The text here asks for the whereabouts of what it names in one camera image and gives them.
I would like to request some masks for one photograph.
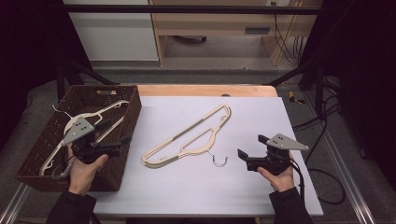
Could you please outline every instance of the floor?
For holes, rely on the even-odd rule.
[[[153,63],[123,63],[122,66],[122,69],[114,69],[109,64],[97,64],[95,69],[104,77],[121,83],[262,84],[281,77],[295,65],[282,60],[280,66],[273,67],[257,37],[209,36],[204,43],[194,39],[170,38],[163,66]],[[276,87],[278,95],[284,100],[292,126],[316,115],[312,110],[315,97],[313,92],[298,90],[296,84],[300,77],[291,78]],[[89,77],[84,77],[84,80],[87,83],[95,82]],[[298,101],[290,100],[291,91]],[[325,91],[325,97],[330,95],[331,91]],[[30,104],[24,111],[21,122],[0,151],[0,208],[3,214],[20,186],[14,176],[21,167],[21,158],[26,157],[46,124],[45,120],[37,118],[49,118],[52,113],[50,106],[57,99],[55,83],[50,82],[32,90],[28,99]],[[337,101],[332,99],[329,107],[336,104]],[[313,146],[323,128],[322,122],[296,131],[295,135],[297,140]],[[361,158],[359,144],[342,113],[333,113],[328,117],[326,131],[307,167],[326,171],[342,180],[345,172],[340,173],[337,168],[339,164],[334,160],[334,150],[329,149],[335,147],[335,151],[341,154],[347,172],[352,176],[352,183],[346,183],[347,186],[352,186],[352,190],[346,189],[346,199],[337,203],[343,197],[337,181],[321,172],[312,171],[311,177],[318,196],[323,201],[330,201],[321,202],[325,215],[314,217],[315,223],[396,223],[396,193],[387,184],[375,162]],[[16,223],[42,223],[59,194],[24,190],[29,193],[26,198],[22,198],[25,200],[23,206],[15,208],[19,211],[14,217]],[[366,215],[360,215],[356,205],[361,205],[361,209],[368,208],[368,211],[364,211]],[[111,218],[107,223],[124,223],[124,220]],[[264,217],[262,223],[271,223],[271,218]]]

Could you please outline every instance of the hand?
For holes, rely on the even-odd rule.
[[[68,158],[73,157],[73,150],[71,144],[68,147]],[[70,162],[73,163],[70,170],[70,187],[69,192],[84,196],[91,188],[93,178],[103,165],[107,162],[108,156],[102,155],[95,162],[85,164],[77,158],[71,158]]]
[[[274,188],[274,190],[282,192],[288,189],[294,188],[294,181],[293,181],[293,169],[291,166],[289,166],[283,173],[280,175],[272,175],[269,171],[266,169],[259,167],[257,169],[257,172],[259,172],[264,178],[270,181],[271,186]]]

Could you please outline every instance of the wicker basket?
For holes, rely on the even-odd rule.
[[[124,116],[123,122],[102,140],[104,143],[118,142],[125,134],[133,134],[139,117],[142,105],[136,86],[73,86],[57,109],[74,117],[82,113],[96,112],[119,100],[126,100],[129,104],[109,109],[102,114],[103,119],[111,119],[113,123]],[[54,112],[18,171],[16,175],[18,180],[41,191],[62,191],[68,188],[66,179],[51,178],[52,170],[62,164],[61,150],[57,153],[52,167],[44,175],[39,175],[39,172],[50,153],[64,138],[64,127],[69,120],[70,118],[65,113]],[[95,123],[98,117],[86,118],[86,120]],[[130,144],[124,144],[120,156],[107,161],[93,180],[91,191],[120,189],[129,147]]]

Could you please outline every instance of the hanger hook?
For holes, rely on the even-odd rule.
[[[52,108],[53,108],[56,112],[65,113],[67,116],[69,116],[70,119],[73,118],[73,117],[71,117],[69,114],[67,114],[66,111],[61,111],[61,110],[58,110],[57,108],[55,108],[55,105],[54,105],[54,104],[52,104]]]
[[[209,152],[209,154],[212,156],[212,158],[213,158],[213,164],[214,164],[215,166],[217,166],[217,167],[223,167],[223,166],[225,166],[225,164],[227,164],[228,157],[225,158],[225,162],[224,162],[223,164],[218,164],[218,163],[216,162],[216,159],[215,159],[215,154],[213,154],[213,152],[212,152],[211,150],[208,150],[208,152]]]

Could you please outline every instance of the white tabletop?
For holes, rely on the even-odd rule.
[[[258,134],[273,137],[283,133],[295,139],[281,98],[142,96],[141,101],[142,110],[120,190],[91,192],[97,199],[96,214],[117,217],[259,217],[274,213],[268,197],[273,192],[272,187],[260,174],[247,170],[246,163],[237,156],[237,149],[251,157],[264,157],[266,146],[258,141]],[[208,153],[187,156],[158,169],[143,165],[141,156],[145,152],[222,104],[227,104],[232,114],[216,135],[211,150],[218,163],[228,157],[224,167],[213,165]],[[151,159],[156,161],[177,154],[192,136],[208,126],[216,126],[220,117],[221,111]],[[204,138],[205,135],[194,144],[202,144]],[[312,216],[321,216],[323,211],[301,152],[292,151],[292,155],[304,175],[307,211]],[[297,186],[300,178],[297,173],[294,176]]]

